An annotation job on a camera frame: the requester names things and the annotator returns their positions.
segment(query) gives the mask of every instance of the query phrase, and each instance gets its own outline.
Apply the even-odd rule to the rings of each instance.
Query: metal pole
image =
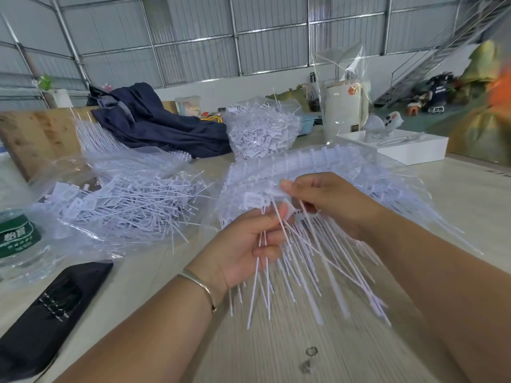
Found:
[[[60,9],[59,3],[57,0],[50,0],[53,6],[53,9],[55,10],[55,13],[57,15],[57,19],[59,20],[60,28],[62,29],[62,33],[64,33],[64,38],[66,40],[67,46],[69,47],[69,50],[73,54],[73,57],[75,58],[76,66],[78,67],[78,71],[80,72],[80,75],[82,78],[87,81],[87,83],[90,83],[90,78],[87,75],[87,71],[85,70],[85,67],[82,64],[82,61],[80,60],[80,55],[78,54],[78,51],[76,51],[75,44],[73,42],[73,38],[71,37],[71,33],[69,32],[69,28],[67,27],[67,23],[64,19],[64,16],[62,15],[62,11]]]
[[[454,16],[454,23],[452,24],[452,36],[454,37],[454,34],[456,33],[456,22],[458,21],[458,18],[459,18],[459,10],[461,9],[461,1],[462,0],[458,0],[458,5],[456,7],[456,15]]]
[[[2,13],[2,18],[3,18],[5,25],[7,26],[7,30],[9,31],[9,33],[11,35],[12,41],[14,42],[16,49],[18,50],[18,53],[21,56],[23,63],[25,64],[25,67],[27,68],[27,70],[30,73],[30,77],[32,78],[33,81],[37,81],[37,76],[35,75],[34,69],[30,65],[29,60],[27,59],[27,54],[25,53],[25,51],[23,51],[22,45],[18,41],[18,38],[16,37],[14,30],[12,29],[11,25],[9,24],[9,21],[7,21],[7,17],[5,17],[5,15],[3,13]],[[39,95],[41,95],[41,98],[42,98],[44,104],[46,105],[46,107],[48,109],[50,109],[51,108],[50,104],[48,103],[45,95],[42,92],[40,92]]]
[[[236,59],[238,60],[238,76],[241,76],[242,72],[241,72],[240,47],[238,45],[238,32],[236,31],[236,20],[234,19],[233,0],[229,0],[229,6],[230,6],[230,18],[233,22],[233,36],[234,36],[234,46],[236,47]]]
[[[311,54],[311,0],[307,0],[307,46],[309,50],[309,67],[312,65]]]
[[[158,67],[158,73],[160,74],[160,78],[162,79],[162,87],[165,87],[165,80],[163,79],[162,67],[159,63],[158,57],[156,55],[156,48],[154,48],[153,35],[151,34],[151,28],[149,26],[149,20],[147,18],[146,7],[144,6],[144,1],[140,1],[140,7],[142,8],[142,13],[144,14],[144,22],[146,23],[147,34],[149,35],[149,42],[151,43],[151,48],[153,50],[154,59],[156,60],[156,66]]]
[[[383,35],[383,52],[382,55],[387,55],[388,50],[388,35],[390,33],[390,17],[392,15],[392,0],[387,0],[387,10],[385,12],[385,32]]]

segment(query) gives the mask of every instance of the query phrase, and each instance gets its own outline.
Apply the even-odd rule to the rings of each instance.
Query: white wall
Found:
[[[467,49],[460,49],[459,54],[453,55],[454,59],[447,58],[444,62],[440,63],[434,69],[434,74],[449,70],[453,71],[455,75],[460,75],[469,63],[468,56],[473,51],[473,48],[473,46],[468,46]],[[396,68],[412,56],[415,56],[415,59],[420,59],[427,53],[428,51],[422,51],[420,53],[403,53],[366,58],[367,75],[371,82],[371,99],[378,98],[390,87],[392,72]],[[173,101],[176,97],[199,95],[201,97],[201,110],[215,111],[219,107],[227,107],[235,102],[244,101],[255,96],[270,95],[274,90],[276,93],[281,93],[290,88],[294,89],[299,84],[308,83],[311,72],[314,72],[314,67],[233,77],[211,82],[190,83],[157,89],[156,93],[163,101]],[[325,69],[320,70],[320,72],[325,74]],[[334,78],[333,68],[331,72],[327,70],[327,73],[331,73],[331,77]]]

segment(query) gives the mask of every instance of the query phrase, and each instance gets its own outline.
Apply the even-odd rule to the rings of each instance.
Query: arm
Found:
[[[476,383],[511,381],[511,276],[384,208],[333,173],[283,181],[365,241]]]
[[[285,206],[279,208],[281,217]],[[257,247],[267,231],[268,246]],[[250,277],[258,257],[273,262],[284,242],[275,212],[249,211],[222,230],[186,269],[212,292],[215,303]],[[260,268],[266,261],[261,261]],[[175,382],[192,359],[212,317],[207,292],[176,276],[67,369],[56,383]]]

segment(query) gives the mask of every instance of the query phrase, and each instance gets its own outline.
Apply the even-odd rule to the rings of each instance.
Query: bangle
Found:
[[[215,301],[213,299],[213,295],[209,291],[209,288],[206,286],[206,284],[203,283],[195,274],[193,274],[189,270],[183,270],[178,275],[180,275],[182,277],[185,277],[185,278],[189,279],[192,282],[195,282],[197,285],[201,286],[202,289],[206,290],[206,292],[208,293],[208,296],[209,296],[209,300],[211,301],[211,312],[215,313],[215,311],[217,310],[217,306],[216,306]]]

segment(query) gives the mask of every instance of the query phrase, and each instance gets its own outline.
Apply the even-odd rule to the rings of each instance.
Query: person's right hand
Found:
[[[292,198],[303,201],[307,212],[321,211],[357,240],[364,240],[367,227],[377,223],[381,213],[388,211],[331,172],[304,174],[294,182],[281,180],[281,188]]]

